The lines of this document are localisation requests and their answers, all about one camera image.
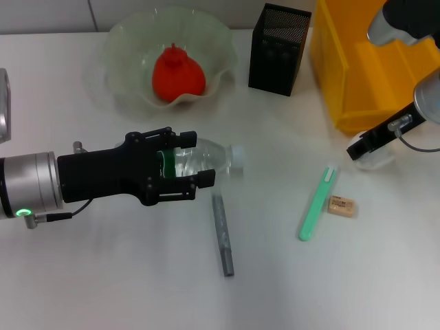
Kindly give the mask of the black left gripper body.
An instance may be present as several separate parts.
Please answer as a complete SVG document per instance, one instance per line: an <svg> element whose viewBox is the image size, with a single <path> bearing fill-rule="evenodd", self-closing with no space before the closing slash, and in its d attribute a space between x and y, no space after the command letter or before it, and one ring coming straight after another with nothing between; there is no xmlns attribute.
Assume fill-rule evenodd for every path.
<svg viewBox="0 0 440 330"><path fill-rule="evenodd" d="M73 203L113 195L132 195L144 206L160 201L158 182L162 135L131 132L122 145L57 158L63 201Z"/></svg>

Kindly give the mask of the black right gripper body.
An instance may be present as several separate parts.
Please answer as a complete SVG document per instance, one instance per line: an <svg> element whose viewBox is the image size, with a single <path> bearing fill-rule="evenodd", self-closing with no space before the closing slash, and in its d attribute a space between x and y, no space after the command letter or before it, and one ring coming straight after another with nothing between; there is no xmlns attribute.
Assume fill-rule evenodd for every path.
<svg viewBox="0 0 440 330"><path fill-rule="evenodd" d="M394 122L406 115L411 116L411 122L406 124L403 128L401 128L401 132L403 134L409 132L415 127L423 124L426 120L419 114L414 103L410 103L402 110L398 111L396 114L391 116L389 119L385 120L383 123L377 125L373 129L367 131L363 137L362 141L364 146L366 147L366 152L372 152L376 149L385 146L389 142L396 139L395 133L388 129L388 124Z"/></svg>

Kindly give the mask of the clear water bottle green label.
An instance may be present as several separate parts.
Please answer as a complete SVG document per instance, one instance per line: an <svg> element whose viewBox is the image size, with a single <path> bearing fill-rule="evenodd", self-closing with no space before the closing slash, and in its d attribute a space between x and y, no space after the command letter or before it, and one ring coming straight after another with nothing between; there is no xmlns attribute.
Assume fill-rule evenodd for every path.
<svg viewBox="0 0 440 330"><path fill-rule="evenodd" d="M216 177L241 177L244 174L245 152L242 146L223 146L198 138L196 147L174 148L157 153L166 178L196 175L214 169Z"/></svg>

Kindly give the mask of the white paper ball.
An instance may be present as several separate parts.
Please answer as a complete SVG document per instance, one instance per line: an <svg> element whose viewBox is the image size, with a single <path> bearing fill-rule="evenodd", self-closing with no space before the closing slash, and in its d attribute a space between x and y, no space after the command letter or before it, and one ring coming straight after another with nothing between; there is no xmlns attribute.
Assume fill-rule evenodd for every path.
<svg viewBox="0 0 440 330"><path fill-rule="evenodd" d="M355 166L362 171L375 171L395 161L395 151L389 146L383 146L371 153L363 154L354 160Z"/></svg>

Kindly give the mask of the red pear-shaped fruit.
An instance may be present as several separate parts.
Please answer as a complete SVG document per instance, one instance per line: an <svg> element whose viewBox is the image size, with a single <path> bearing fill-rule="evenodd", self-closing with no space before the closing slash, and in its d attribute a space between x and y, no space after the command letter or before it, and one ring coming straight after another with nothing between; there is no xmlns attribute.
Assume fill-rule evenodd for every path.
<svg viewBox="0 0 440 330"><path fill-rule="evenodd" d="M152 87L159 99L173 102L184 94L201 96L206 77L199 63L172 43L155 62Z"/></svg>

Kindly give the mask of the mint green pen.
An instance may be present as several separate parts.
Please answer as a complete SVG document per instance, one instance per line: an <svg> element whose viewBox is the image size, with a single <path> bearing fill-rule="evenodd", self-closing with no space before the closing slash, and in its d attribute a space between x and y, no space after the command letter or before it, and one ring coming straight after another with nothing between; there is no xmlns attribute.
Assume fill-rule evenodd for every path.
<svg viewBox="0 0 440 330"><path fill-rule="evenodd" d="M302 225L300 227L298 238L301 241L309 241L314 233L318 220L320 218L320 214L324 207L325 201L333 188L334 182L337 177L338 167L328 165L320 178L317 188L313 193L313 197L307 211L305 213L305 217L303 219Z"/></svg>

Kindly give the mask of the beige eraser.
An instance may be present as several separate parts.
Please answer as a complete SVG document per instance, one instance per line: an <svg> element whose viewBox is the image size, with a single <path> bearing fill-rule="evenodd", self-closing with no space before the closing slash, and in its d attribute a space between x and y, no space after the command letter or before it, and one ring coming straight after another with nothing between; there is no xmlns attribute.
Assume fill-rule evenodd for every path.
<svg viewBox="0 0 440 330"><path fill-rule="evenodd" d="M352 199L332 195L328 201L327 212L341 217L353 218L356 215L356 204Z"/></svg>

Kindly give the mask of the pale green glass fruit plate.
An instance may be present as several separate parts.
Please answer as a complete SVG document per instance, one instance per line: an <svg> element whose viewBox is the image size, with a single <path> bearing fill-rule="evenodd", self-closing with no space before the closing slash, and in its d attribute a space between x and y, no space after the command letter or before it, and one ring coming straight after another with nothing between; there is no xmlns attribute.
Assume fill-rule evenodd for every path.
<svg viewBox="0 0 440 330"><path fill-rule="evenodd" d="M153 91L153 68L172 45L183 49L203 70L206 87L199 96L184 94L172 102ZM237 53L232 31L211 14L182 7L137 12L113 26L102 46L107 88L121 104L138 109L167 109L214 95L221 77L234 69Z"/></svg>

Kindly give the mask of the black mesh pen holder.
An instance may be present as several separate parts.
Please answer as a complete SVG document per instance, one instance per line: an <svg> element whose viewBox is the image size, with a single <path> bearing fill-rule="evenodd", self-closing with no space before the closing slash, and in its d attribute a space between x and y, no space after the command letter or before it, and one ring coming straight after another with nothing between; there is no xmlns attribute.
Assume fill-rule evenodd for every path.
<svg viewBox="0 0 440 330"><path fill-rule="evenodd" d="M292 94L310 21L308 11L265 4L252 32L249 87Z"/></svg>

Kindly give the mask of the grey metal bar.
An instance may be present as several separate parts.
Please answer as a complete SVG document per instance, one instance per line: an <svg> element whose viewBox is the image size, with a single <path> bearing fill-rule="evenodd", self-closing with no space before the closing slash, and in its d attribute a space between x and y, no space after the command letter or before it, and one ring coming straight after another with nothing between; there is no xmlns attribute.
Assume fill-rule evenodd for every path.
<svg viewBox="0 0 440 330"><path fill-rule="evenodd" d="M211 202L223 275L232 277L234 276L234 264L223 197L219 192L213 192Z"/></svg>

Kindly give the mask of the yellow plastic bin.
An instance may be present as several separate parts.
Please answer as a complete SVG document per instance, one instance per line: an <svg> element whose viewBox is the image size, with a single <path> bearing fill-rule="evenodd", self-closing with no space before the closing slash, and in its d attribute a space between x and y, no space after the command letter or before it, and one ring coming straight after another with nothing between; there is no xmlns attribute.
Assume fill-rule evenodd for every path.
<svg viewBox="0 0 440 330"><path fill-rule="evenodd" d="M310 56L336 129L369 130L413 101L415 85L440 68L430 39L372 45L367 30L385 0L318 0Z"/></svg>

